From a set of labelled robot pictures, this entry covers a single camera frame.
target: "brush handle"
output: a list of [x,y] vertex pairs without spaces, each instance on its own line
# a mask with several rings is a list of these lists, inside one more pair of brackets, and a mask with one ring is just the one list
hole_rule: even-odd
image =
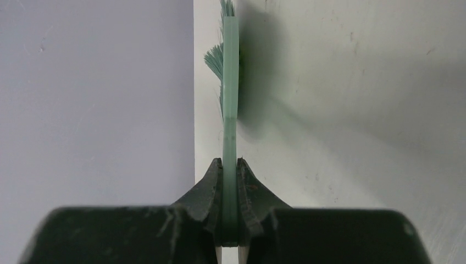
[[222,246],[238,245],[236,182],[236,119],[238,117],[239,25],[238,18],[224,17],[223,28],[223,197]]

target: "brush head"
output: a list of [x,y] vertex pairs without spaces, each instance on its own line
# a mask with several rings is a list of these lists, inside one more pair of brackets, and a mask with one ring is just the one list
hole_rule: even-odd
[[[219,78],[220,80],[220,110],[221,110],[221,117],[223,119],[223,28],[224,28],[224,21],[225,17],[234,17],[235,16],[235,6],[233,5],[232,0],[220,0],[221,5],[221,41],[222,43],[215,45],[213,48],[210,49],[204,55],[204,62],[209,67],[211,71]],[[240,48],[240,79],[239,83],[241,83],[241,48]]]

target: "wall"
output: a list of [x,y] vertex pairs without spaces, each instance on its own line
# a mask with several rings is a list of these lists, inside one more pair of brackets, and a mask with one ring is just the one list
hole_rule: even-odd
[[[237,7],[238,155],[256,176],[292,206],[399,210],[435,263],[465,263],[464,1]],[[202,61],[219,11],[195,1],[196,179],[221,156],[219,82]]]
[[0,263],[60,205],[194,184],[192,5],[0,1]]

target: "brush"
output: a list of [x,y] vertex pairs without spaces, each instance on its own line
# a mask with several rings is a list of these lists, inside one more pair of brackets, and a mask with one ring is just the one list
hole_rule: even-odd
[[204,56],[206,65],[220,79],[220,109],[223,120],[223,191],[221,212],[222,246],[238,246],[236,182],[236,120],[240,45],[238,18],[231,0],[220,0],[221,43]]

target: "green brush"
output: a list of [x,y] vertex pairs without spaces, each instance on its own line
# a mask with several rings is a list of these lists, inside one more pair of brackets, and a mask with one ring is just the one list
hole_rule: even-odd
[[236,119],[240,67],[239,24],[231,0],[220,0],[223,43],[204,56],[207,66],[220,79],[220,108],[223,119],[222,246],[238,246],[236,193]]

